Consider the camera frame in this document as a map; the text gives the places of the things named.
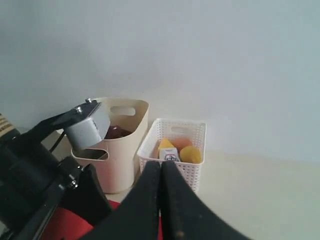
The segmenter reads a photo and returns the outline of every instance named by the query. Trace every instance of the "white plastic basket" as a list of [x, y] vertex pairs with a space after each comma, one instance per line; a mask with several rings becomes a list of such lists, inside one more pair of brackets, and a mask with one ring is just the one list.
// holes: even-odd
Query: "white plastic basket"
[[198, 192], [201, 167], [205, 162], [206, 129], [206, 124], [202, 122], [164, 118], [156, 119], [137, 152], [140, 171], [143, 171], [147, 161], [157, 161], [159, 163], [164, 161], [155, 158], [155, 148], [158, 147], [158, 143], [162, 138], [166, 137], [169, 140], [173, 140], [176, 137], [188, 137], [192, 141], [192, 144], [199, 148], [202, 162], [198, 164], [187, 162], [175, 163], [192, 190]]

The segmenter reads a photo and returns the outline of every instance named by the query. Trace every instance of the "white table surface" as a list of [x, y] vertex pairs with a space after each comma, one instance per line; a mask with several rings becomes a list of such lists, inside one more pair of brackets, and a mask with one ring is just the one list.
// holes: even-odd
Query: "white table surface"
[[198, 196], [251, 239], [320, 239], [320, 163], [207, 152]]

